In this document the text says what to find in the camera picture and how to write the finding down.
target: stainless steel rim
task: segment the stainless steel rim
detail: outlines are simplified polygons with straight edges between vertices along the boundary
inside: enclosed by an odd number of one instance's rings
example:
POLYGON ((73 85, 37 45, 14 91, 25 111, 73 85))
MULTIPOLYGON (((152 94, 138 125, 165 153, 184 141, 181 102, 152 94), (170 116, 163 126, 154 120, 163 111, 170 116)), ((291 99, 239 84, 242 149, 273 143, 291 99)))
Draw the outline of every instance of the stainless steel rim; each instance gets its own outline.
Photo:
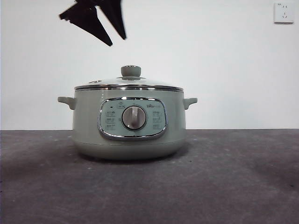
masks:
POLYGON ((148 91, 170 91, 170 92, 181 92, 182 90, 172 90, 172 89, 158 89, 158 88, 136 88, 136 87, 114 87, 114 88, 86 88, 86 89, 77 89, 78 91, 93 91, 93 90, 148 90, 148 91))
POLYGON ((175 87, 175 86, 166 86, 166 85, 136 85, 136 84, 99 84, 99 85, 80 85, 76 86, 75 90, 92 90, 92 89, 105 89, 105 90, 110 90, 113 88, 121 88, 121 89, 126 89, 126 90, 142 90, 143 88, 147 90, 161 90, 163 89, 164 91, 172 91, 172 90, 177 90, 177 91, 184 91, 183 88, 180 87, 175 87))

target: pot handle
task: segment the pot handle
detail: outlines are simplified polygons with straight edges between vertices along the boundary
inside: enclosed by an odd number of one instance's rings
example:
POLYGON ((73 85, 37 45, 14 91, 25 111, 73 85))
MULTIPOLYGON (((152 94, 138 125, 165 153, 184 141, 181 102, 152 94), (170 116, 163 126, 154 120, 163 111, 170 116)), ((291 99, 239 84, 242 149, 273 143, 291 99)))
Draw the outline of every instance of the pot handle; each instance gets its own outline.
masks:
POLYGON ((60 103, 67 104, 70 107, 71 110, 75 109, 75 106, 76 106, 75 98, 72 98, 72 97, 58 97, 57 100, 60 103))
POLYGON ((184 104, 185 110, 187 110, 191 104, 195 104, 195 103, 197 103, 197 98, 183 99, 183 104, 184 104))

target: control panel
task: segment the control panel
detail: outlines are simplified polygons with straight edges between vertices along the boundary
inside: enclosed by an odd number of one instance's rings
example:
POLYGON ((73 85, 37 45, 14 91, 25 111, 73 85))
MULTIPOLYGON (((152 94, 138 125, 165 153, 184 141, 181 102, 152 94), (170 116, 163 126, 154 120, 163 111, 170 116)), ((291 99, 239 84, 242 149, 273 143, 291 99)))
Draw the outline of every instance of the control panel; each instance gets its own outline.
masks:
POLYGON ((98 128, 115 140, 157 138, 167 128, 166 109, 158 99, 107 99, 101 105, 98 128))

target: chrome trim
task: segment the chrome trim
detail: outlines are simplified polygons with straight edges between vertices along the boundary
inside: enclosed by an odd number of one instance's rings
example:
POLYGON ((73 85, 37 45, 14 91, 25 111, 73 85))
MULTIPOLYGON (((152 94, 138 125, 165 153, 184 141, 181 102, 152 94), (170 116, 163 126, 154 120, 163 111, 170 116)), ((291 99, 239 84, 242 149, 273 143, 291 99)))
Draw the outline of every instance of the chrome trim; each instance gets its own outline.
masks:
POLYGON ((144 98, 144 97, 119 97, 119 98, 109 98, 109 99, 106 99, 102 102, 101 104, 101 107, 100 107, 100 111, 99 111, 99 114, 98 114, 98 130, 100 131, 100 133, 105 137, 105 138, 108 138, 110 140, 120 140, 120 141, 138 141, 138 140, 152 140, 152 139, 157 139, 159 137, 161 137, 164 132, 167 130, 167 127, 168 127, 168 118, 167 118, 167 113, 166 113, 166 107, 165 107, 165 104, 159 100, 159 99, 156 99, 156 98, 144 98), (165 114, 165 126, 164 128, 156 133, 156 134, 152 134, 152 135, 137 135, 137 136, 134 136, 134 135, 130 135, 130 136, 122 136, 122 135, 114 135, 114 134, 109 134, 107 132, 105 132, 103 130, 103 128, 101 127, 100 125, 100 119, 101 119, 101 114, 102 114, 102 109, 103 109, 103 105, 108 102, 108 101, 111 101, 111 100, 154 100, 154 101, 158 101, 159 103, 162 104, 163 106, 163 109, 164 109, 164 114, 165 114))
POLYGON ((86 88, 86 89, 76 89, 75 92, 78 91, 93 91, 93 90, 149 90, 149 91, 170 91, 170 92, 181 92, 184 93, 183 90, 175 90, 175 89, 164 89, 164 88, 150 88, 150 87, 103 87, 103 88, 86 88))
POLYGON ((122 68, 125 68, 125 67, 138 67, 138 68, 140 68, 140 67, 137 66, 137 65, 125 65, 125 66, 122 66, 122 68))
POLYGON ((96 81, 91 81, 91 82, 89 82, 89 83, 99 83, 99 82, 101 82, 102 80, 96 80, 96 81))
POLYGON ((76 86, 75 90, 80 89, 93 89, 93 88, 154 88, 154 89, 166 89, 166 90, 180 90, 184 91, 183 88, 167 85, 137 85, 137 84, 94 84, 94 85, 80 85, 76 86))

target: lid knob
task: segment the lid knob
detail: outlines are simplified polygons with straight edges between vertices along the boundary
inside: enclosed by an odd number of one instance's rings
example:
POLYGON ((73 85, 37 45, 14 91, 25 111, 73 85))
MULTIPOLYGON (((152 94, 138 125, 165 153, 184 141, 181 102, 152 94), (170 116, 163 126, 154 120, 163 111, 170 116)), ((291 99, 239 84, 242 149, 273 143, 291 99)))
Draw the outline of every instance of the lid knob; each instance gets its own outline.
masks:
POLYGON ((121 68, 123 77, 139 77, 141 75, 141 67, 135 65, 126 65, 121 68))

